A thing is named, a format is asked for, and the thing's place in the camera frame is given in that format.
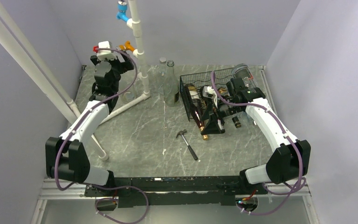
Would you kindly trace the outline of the clear bottle dark label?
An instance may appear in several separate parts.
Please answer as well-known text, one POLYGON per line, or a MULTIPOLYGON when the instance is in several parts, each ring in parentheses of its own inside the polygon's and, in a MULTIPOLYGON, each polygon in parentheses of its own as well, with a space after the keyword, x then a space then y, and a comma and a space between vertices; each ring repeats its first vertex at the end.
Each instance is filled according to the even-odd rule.
POLYGON ((244 63, 240 63, 234 66, 231 70, 231 75, 233 76, 233 78, 241 78, 245 86, 248 88, 257 87, 249 67, 244 63))

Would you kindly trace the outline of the round clear glass bottle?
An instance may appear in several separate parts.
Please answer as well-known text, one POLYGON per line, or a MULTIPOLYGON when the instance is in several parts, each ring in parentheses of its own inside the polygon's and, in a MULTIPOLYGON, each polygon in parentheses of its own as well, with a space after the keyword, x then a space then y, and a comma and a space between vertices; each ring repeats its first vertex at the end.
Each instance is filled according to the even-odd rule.
POLYGON ((156 68, 156 87, 159 94, 163 94, 163 84, 165 81, 165 74, 167 73, 167 59, 161 57, 159 65, 156 68))

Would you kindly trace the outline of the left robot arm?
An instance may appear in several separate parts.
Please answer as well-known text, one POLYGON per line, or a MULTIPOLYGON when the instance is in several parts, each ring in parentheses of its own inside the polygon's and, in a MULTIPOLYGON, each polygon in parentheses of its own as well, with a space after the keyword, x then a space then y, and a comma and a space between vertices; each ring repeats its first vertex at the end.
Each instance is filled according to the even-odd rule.
POLYGON ((137 68, 127 55, 123 56, 122 62, 118 58, 99 59, 96 55, 90 59, 95 66, 92 94, 86 108, 71 127, 59 137, 47 140, 46 173, 55 180, 97 185, 103 196, 109 196, 116 187, 114 173, 92 166, 85 144, 116 106, 121 75, 137 68))

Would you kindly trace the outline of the clear bottle white label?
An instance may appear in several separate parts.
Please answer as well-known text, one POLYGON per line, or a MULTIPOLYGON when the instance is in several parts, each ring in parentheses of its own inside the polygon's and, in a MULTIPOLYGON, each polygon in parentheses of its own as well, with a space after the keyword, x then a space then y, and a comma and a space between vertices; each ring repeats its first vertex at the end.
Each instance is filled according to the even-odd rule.
MULTIPOLYGON (((119 81, 119 91, 123 91, 126 87, 128 87, 132 83, 133 78, 123 77, 119 81)), ((127 104, 136 98, 138 98, 142 94, 142 85, 139 78, 136 78, 134 84, 123 94, 119 96, 119 99, 127 104)))

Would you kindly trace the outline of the clear frosted wine bottle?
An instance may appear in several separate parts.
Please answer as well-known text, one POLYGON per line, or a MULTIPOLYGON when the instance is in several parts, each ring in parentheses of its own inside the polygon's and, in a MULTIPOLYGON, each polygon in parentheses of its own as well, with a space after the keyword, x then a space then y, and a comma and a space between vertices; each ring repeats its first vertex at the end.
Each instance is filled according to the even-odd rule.
POLYGON ((163 82, 163 95, 165 105, 174 107, 179 103, 179 80, 174 72, 174 61, 166 63, 166 73, 163 82))

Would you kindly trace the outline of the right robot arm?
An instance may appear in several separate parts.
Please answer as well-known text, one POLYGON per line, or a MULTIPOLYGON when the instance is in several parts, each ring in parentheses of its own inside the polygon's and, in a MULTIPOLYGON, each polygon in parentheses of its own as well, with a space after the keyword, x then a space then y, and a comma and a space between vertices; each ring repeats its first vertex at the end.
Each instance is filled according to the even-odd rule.
POLYGON ((239 190, 249 194, 259 183, 280 184, 306 175, 311 151, 309 142, 299 140, 286 128, 273 112, 262 90, 247 87, 241 78, 231 78, 226 87, 227 96, 210 85, 204 85, 199 90, 207 106, 203 118, 208 122, 203 134, 223 133, 223 117, 245 112, 256 122, 272 150, 266 164, 240 172, 239 190))

